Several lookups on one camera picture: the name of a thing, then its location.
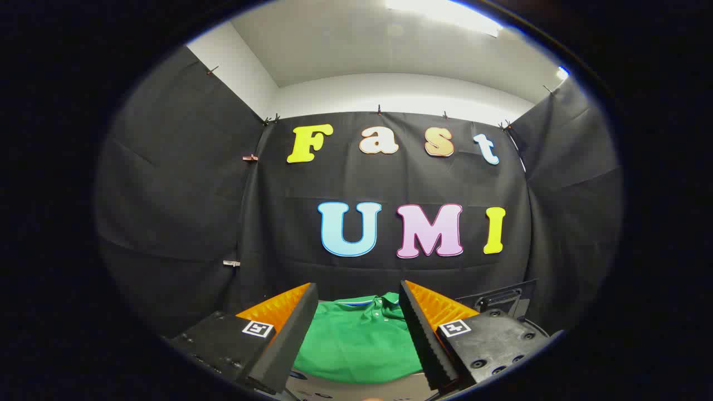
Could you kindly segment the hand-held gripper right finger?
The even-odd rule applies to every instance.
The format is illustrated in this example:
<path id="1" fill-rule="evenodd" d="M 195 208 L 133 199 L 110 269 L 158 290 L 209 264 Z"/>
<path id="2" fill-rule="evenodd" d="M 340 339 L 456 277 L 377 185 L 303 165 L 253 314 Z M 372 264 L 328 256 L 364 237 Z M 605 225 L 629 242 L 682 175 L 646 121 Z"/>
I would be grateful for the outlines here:
<path id="1" fill-rule="evenodd" d="M 550 335 L 528 318 L 535 287 L 527 280 L 451 299 L 402 280 L 399 303 L 428 386 L 464 393 L 546 348 Z"/>

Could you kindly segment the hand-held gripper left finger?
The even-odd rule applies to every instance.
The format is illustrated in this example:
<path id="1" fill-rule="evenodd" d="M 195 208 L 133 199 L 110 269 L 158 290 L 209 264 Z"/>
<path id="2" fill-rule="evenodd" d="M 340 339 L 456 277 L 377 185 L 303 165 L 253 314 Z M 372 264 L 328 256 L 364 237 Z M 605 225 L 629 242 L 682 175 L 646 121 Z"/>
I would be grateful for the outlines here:
<path id="1" fill-rule="evenodd" d="M 318 303 L 318 285 L 308 282 L 240 313 L 216 311 L 167 342 L 224 382 L 282 393 Z"/>

